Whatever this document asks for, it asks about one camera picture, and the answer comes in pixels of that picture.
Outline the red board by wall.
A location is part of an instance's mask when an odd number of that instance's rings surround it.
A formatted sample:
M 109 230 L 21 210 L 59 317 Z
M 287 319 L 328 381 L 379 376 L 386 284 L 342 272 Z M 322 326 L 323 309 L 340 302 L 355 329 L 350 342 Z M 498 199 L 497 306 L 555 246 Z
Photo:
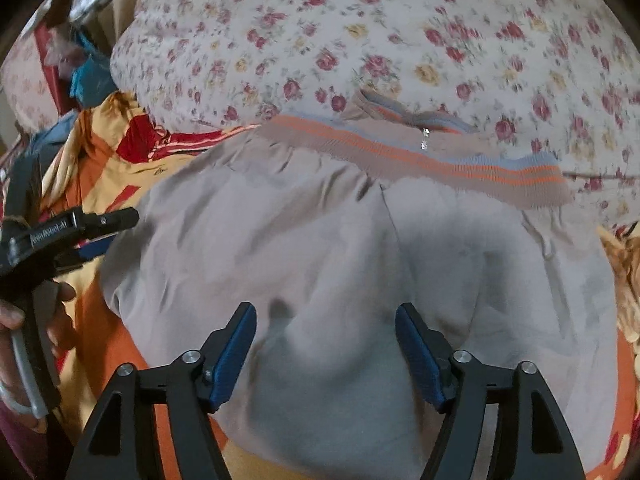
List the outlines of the red board by wall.
M 43 70 L 44 79 L 50 90 L 54 105 L 60 116 L 66 114 L 70 109 L 68 105 L 68 96 L 64 94 L 64 88 L 58 78 L 58 68 L 56 66 L 47 65 L 44 60 L 47 55 L 47 44 L 51 39 L 51 34 L 48 31 L 45 24 L 40 23 L 36 26 L 34 37 L 36 40 L 36 46 L 40 63 Z

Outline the teal plastic bag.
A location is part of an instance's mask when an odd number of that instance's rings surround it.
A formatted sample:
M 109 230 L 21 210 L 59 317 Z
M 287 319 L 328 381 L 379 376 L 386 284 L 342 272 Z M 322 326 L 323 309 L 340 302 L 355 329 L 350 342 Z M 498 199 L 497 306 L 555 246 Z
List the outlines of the teal plastic bag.
M 81 32 L 76 35 L 76 42 L 86 59 L 72 73 L 70 97 L 81 108 L 93 108 L 117 90 L 111 75 L 110 58 Z

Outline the floral quilt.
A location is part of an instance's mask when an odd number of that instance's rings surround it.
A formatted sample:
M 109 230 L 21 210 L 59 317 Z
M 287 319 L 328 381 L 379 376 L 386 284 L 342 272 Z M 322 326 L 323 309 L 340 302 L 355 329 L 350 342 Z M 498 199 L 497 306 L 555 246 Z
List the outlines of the floral quilt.
M 602 223 L 639 217 L 639 52 L 604 0 L 139 0 L 111 71 L 181 132 L 371 90 L 552 154 Z

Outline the blue grey clothes pile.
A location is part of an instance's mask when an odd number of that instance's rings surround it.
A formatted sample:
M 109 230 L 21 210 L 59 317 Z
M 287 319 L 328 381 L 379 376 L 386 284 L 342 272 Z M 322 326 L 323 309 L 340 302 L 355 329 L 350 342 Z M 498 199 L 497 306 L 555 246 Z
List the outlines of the blue grey clothes pile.
M 40 160 L 40 172 L 44 174 L 65 144 L 77 117 L 78 111 L 71 110 L 49 129 L 35 134 L 21 132 L 16 143 L 1 157 L 1 217 L 6 214 L 6 198 L 14 164 L 23 155 L 36 154 Z

